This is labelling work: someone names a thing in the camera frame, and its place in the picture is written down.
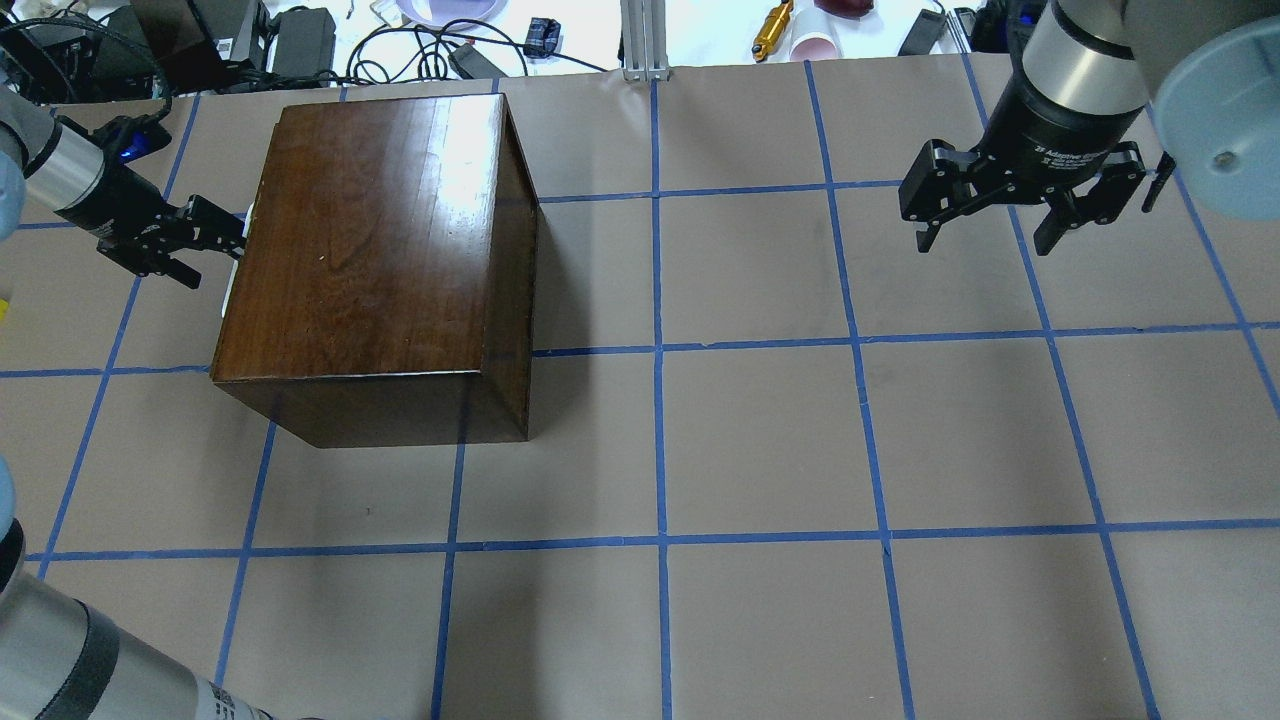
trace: dark red object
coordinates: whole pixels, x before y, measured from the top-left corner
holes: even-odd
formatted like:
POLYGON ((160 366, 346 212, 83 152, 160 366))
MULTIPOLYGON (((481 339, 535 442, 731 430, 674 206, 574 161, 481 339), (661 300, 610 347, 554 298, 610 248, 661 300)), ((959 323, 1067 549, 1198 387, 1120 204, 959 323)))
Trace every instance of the dark red object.
POLYGON ((819 10, 832 15, 856 20, 876 9, 876 0, 814 0, 819 10))

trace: brown wooden box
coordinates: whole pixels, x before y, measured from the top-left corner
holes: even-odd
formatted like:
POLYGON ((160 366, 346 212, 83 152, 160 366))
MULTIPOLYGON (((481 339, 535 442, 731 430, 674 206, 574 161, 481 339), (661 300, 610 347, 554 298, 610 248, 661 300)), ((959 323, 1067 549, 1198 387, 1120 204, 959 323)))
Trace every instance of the brown wooden box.
POLYGON ((500 95, 287 108, 214 383, 316 447, 525 439, 536 211, 500 95))

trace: white label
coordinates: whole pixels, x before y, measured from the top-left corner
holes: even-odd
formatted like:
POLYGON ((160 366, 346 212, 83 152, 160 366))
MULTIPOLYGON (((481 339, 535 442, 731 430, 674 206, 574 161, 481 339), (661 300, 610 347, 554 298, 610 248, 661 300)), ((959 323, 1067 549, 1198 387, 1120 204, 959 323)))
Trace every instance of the white label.
POLYGON ((243 700, 196 676, 195 720, 275 720, 271 715, 250 707, 243 700))

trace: yellow object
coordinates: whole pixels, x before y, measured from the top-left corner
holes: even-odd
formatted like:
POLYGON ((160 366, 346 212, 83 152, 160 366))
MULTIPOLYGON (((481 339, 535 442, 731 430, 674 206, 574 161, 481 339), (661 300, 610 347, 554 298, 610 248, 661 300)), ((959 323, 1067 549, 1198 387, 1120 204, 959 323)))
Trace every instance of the yellow object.
POLYGON ((755 58, 756 63, 763 63, 778 46, 782 33, 787 31, 787 24, 791 22, 792 6, 795 6, 795 0, 782 0, 782 4, 769 10, 769 15, 764 18, 760 32, 755 35, 755 44, 751 45, 751 56, 755 58))

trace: robotic arm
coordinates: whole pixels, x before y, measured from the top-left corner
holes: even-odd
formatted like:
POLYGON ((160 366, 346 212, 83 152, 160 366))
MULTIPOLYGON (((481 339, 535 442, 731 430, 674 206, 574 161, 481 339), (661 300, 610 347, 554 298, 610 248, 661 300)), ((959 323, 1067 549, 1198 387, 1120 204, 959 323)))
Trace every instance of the robotic arm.
POLYGON ((174 251, 216 250, 239 259, 243 223, 198 195, 182 208, 169 205, 124 165, 132 128, 115 129, 91 140, 70 120, 54 119, 0 86, 0 237, 18 224, 26 178, 26 193, 97 237, 99 252, 140 277, 169 275, 196 288, 200 273, 174 260, 174 251))
POLYGON ((1167 155, 1143 210, 1176 163, 1208 206, 1280 218, 1280 0, 1052 0, 978 145, 931 140, 902 181, 916 249, 996 204, 1050 206, 1038 255, 1114 222, 1146 177, 1119 141, 1148 97, 1167 155))

